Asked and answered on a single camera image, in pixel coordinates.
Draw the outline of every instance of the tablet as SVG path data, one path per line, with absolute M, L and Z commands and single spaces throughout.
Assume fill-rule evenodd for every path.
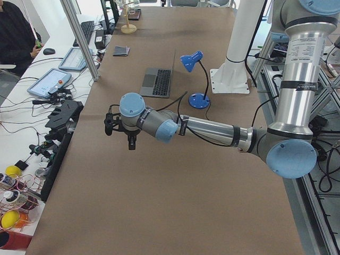
M 80 48 L 70 48 L 58 68 L 69 72 L 80 72 L 86 67 L 86 62 Z
M 49 97 L 49 93 L 54 93 L 59 88 L 65 86 L 71 77 L 70 73 L 52 68 L 30 86 L 27 92 L 38 97 Z

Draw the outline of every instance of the red container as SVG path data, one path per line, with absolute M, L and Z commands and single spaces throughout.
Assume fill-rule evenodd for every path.
M 0 232 L 0 249 L 25 251 L 32 240 L 32 236 L 12 231 Z

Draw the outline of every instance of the laptop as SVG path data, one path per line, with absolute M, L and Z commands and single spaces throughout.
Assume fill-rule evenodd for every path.
M 147 68 L 139 94 L 145 97 L 170 97 L 176 51 L 171 69 Z

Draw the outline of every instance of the computer mouse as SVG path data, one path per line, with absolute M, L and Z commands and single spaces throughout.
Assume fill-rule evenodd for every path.
M 46 49 L 44 49 L 44 50 L 42 51 L 42 53 L 43 53 L 44 55 L 52 55 L 52 54 L 55 53 L 55 50 L 52 49 L 52 48 L 46 48 Z

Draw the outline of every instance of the round wooden base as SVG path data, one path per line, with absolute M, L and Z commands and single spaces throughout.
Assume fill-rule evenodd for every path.
M 134 33 L 136 32 L 137 30 L 137 27 L 135 25 L 132 25 L 132 24 L 129 24 L 129 26 L 127 25 L 124 25 L 121 27 L 121 31 L 123 33 Z

